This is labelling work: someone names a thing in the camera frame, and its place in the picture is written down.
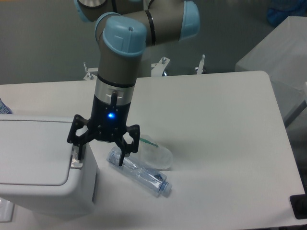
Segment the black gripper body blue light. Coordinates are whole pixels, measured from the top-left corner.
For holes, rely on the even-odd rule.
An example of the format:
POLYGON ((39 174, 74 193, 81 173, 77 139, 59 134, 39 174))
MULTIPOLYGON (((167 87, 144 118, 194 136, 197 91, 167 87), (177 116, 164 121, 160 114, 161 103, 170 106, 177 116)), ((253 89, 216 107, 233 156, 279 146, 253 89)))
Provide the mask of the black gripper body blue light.
POLYGON ((130 103, 112 107, 95 96, 87 123, 89 134, 96 134, 94 139, 99 141, 114 142, 116 137, 119 138, 127 132, 129 110, 130 103))

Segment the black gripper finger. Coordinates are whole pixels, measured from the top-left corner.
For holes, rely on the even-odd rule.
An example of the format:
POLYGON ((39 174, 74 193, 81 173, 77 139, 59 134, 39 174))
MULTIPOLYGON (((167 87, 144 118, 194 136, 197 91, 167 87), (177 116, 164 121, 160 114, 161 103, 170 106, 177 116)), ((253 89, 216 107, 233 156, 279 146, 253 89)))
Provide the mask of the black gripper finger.
POLYGON ((121 150, 118 165, 122 166, 125 157, 130 156, 131 153, 138 152, 140 142, 140 126, 132 125, 116 128, 114 136, 114 141, 121 150), (126 133, 128 133, 129 136, 132 138, 132 142, 130 144, 128 144, 123 137, 123 135, 126 133))
POLYGON ((76 114, 73 118, 71 128, 67 137, 67 142, 70 144, 73 144, 73 146, 76 146, 79 150, 77 155, 77 160, 82 159, 82 151, 83 146, 95 139, 97 136, 97 128, 89 127, 89 120, 85 119, 81 115, 76 114), (87 127, 88 130, 78 136, 76 133, 78 130, 87 127))

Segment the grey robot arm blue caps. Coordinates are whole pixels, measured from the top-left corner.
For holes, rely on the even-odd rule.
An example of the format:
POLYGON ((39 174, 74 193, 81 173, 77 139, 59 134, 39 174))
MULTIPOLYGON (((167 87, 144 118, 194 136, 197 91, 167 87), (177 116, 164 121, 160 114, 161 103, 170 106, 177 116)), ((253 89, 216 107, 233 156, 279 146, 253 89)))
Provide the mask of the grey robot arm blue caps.
POLYGON ((195 36, 200 13, 191 0, 76 0, 80 18, 95 22, 100 61, 89 119, 75 115, 67 141, 82 148, 92 140, 116 143, 119 165, 136 153, 140 127, 126 121, 147 47, 195 36))

